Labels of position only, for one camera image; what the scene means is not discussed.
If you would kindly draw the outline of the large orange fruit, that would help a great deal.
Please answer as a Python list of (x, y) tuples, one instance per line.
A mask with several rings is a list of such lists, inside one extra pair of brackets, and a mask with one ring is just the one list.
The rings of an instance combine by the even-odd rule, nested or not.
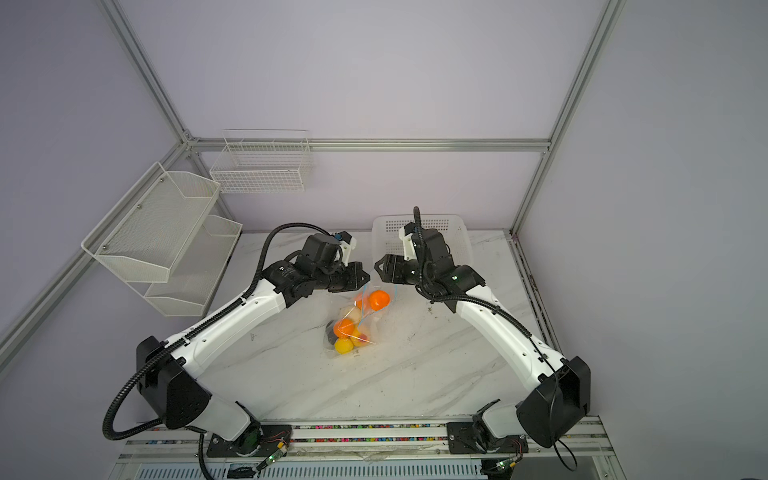
[(348, 338), (356, 330), (356, 323), (348, 318), (341, 319), (333, 325), (333, 333), (337, 338)]

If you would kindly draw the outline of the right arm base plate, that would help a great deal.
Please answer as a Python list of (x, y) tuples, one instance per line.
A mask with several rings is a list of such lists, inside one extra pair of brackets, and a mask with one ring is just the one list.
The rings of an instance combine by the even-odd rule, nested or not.
[(526, 454), (524, 435), (494, 436), (481, 422), (449, 422), (446, 424), (451, 454)]

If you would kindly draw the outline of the yellow pear-shaped lemon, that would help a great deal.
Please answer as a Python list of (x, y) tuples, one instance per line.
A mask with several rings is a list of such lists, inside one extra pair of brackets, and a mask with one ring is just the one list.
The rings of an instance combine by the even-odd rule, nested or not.
[(344, 355), (352, 352), (355, 349), (355, 345), (349, 337), (339, 338), (334, 343), (334, 349), (338, 354)]

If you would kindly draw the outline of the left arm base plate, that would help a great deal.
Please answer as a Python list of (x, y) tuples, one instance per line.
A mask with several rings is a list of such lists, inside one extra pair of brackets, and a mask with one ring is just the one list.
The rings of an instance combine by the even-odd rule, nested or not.
[(289, 424), (261, 424), (249, 427), (234, 441), (226, 441), (214, 434), (205, 451), (209, 458), (255, 457), (266, 458), (280, 447), (287, 448), (293, 434)]

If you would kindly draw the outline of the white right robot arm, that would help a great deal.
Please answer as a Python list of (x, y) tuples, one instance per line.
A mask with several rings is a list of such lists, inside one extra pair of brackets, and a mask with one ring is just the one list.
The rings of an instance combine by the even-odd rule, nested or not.
[(514, 405), (518, 423), (538, 445), (556, 446), (591, 407), (591, 369), (551, 348), (510, 314), (470, 266), (451, 258), (423, 266), (416, 259), (388, 254), (374, 264), (385, 283), (412, 285), (432, 303), (466, 320), (509, 364), (524, 387)]

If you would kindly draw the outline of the cream white pear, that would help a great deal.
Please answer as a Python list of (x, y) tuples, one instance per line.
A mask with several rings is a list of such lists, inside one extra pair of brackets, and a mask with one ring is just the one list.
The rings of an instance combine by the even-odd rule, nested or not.
[(345, 313), (344, 318), (350, 320), (354, 324), (358, 324), (363, 318), (362, 310), (357, 308), (356, 306), (352, 306)]

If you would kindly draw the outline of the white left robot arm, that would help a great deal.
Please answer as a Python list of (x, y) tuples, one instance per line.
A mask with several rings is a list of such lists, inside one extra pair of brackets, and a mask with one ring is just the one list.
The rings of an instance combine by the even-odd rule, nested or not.
[(359, 261), (332, 267), (313, 267), (301, 259), (277, 261), (262, 273), (249, 296), (237, 298), (231, 311), (219, 310), (220, 320), (196, 336), (188, 329), (170, 337), (168, 343), (180, 340), (181, 346), (139, 381), (139, 393), (169, 429), (192, 426), (237, 441), (257, 431), (259, 422), (239, 403), (203, 386), (203, 373), (258, 325), (314, 291), (356, 292), (369, 281)]

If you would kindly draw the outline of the clear zip top bag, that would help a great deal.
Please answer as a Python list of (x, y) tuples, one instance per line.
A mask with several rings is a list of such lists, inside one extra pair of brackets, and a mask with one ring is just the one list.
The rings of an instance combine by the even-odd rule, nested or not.
[(323, 324), (323, 348), (329, 358), (356, 354), (384, 340), (386, 317), (395, 304), (392, 285), (374, 282), (331, 302)]

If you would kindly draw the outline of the small orange tangerine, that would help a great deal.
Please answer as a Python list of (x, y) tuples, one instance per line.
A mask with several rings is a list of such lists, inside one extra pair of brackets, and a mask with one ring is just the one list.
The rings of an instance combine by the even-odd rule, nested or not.
[(384, 290), (375, 290), (368, 295), (367, 302), (372, 311), (378, 312), (390, 304), (391, 297)]

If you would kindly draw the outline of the black avocado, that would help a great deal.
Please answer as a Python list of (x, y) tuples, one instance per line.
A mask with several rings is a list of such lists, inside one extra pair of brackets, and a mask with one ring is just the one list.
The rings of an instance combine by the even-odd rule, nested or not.
[(334, 321), (329, 321), (325, 326), (325, 340), (326, 340), (326, 345), (329, 348), (334, 348), (335, 343), (338, 340), (338, 336), (334, 331), (334, 326), (335, 326)]

